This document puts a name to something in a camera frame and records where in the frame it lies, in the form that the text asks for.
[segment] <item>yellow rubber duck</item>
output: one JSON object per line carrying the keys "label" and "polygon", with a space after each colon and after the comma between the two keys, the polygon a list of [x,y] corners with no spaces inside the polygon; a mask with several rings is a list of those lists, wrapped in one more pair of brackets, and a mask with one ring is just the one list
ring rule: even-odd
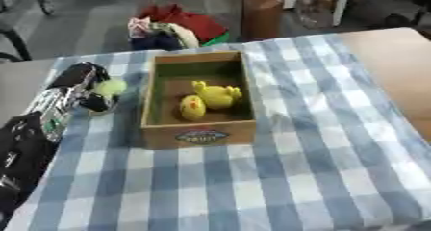
{"label": "yellow rubber duck", "polygon": [[194,91],[202,99],[205,105],[213,110],[231,107],[238,99],[242,98],[240,88],[231,86],[207,86],[204,81],[192,82]]}
{"label": "yellow rubber duck", "polygon": [[184,119],[196,121],[202,118],[207,108],[197,95],[186,96],[181,100],[180,112]]}

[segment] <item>folded clothes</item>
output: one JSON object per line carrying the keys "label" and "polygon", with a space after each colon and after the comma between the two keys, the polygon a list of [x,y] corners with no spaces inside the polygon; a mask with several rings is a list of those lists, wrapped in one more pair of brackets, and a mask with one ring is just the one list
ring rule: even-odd
{"label": "folded clothes", "polygon": [[176,33],[178,39],[182,42],[185,48],[199,48],[199,40],[197,40],[196,35],[192,30],[175,23],[169,23],[169,26]]}
{"label": "folded clothes", "polygon": [[128,23],[128,29],[129,38],[131,39],[144,39],[159,32],[165,32],[180,40],[183,48],[199,47],[199,41],[194,32],[175,23],[151,23],[149,17],[144,19],[131,18]]}
{"label": "folded clothes", "polygon": [[127,24],[129,30],[129,37],[132,39],[143,39],[150,32],[149,28],[150,18],[144,19],[131,18]]}
{"label": "folded clothes", "polygon": [[180,50],[182,46],[179,40],[166,32],[158,32],[145,38],[130,38],[134,50]]}
{"label": "folded clothes", "polygon": [[176,4],[164,7],[156,5],[147,7],[139,14],[138,19],[146,17],[150,17],[151,22],[175,23],[192,30],[202,43],[214,39],[227,31],[225,27],[220,26],[207,15],[185,13]]}

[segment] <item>blue checkered tablecloth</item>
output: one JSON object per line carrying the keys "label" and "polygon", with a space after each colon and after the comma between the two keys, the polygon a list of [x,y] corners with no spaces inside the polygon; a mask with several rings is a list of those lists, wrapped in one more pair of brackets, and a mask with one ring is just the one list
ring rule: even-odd
{"label": "blue checkered tablecloth", "polygon": [[110,114],[76,111],[8,230],[396,230],[431,219],[430,147],[337,35],[220,44],[250,74],[253,144],[134,147],[141,86],[162,51],[59,58],[129,89]]}

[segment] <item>table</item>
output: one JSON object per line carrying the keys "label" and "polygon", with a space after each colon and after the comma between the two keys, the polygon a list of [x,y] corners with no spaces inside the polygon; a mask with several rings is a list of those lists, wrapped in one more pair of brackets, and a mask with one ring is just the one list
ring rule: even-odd
{"label": "table", "polygon": [[342,34],[386,94],[431,141],[431,43],[410,28]]}
{"label": "table", "polygon": [[[431,141],[431,102],[423,98],[431,90],[431,43],[408,28],[345,33],[342,38],[413,126]],[[0,64],[0,124],[25,110],[53,62]],[[14,91],[6,92],[6,87]]]}
{"label": "table", "polygon": [[94,61],[129,88],[112,113],[76,109],[10,230],[358,230],[429,220],[429,144],[340,36],[182,53],[220,50],[243,51],[258,122],[252,144],[135,145],[142,85],[163,52],[58,59],[58,72]]}

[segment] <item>wooden box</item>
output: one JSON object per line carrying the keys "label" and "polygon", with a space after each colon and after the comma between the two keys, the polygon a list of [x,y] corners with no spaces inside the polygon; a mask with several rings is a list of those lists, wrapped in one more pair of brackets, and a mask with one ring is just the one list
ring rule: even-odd
{"label": "wooden box", "polygon": [[[156,57],[150,71],[141,131],[143,146],[170,149],[252,143],[256,120],[241,52],[227,51]],[[180,102],[195,94],[192,81],[236,86],[243,98],[229,109],[211,111],[199,121],[180,116]]]}

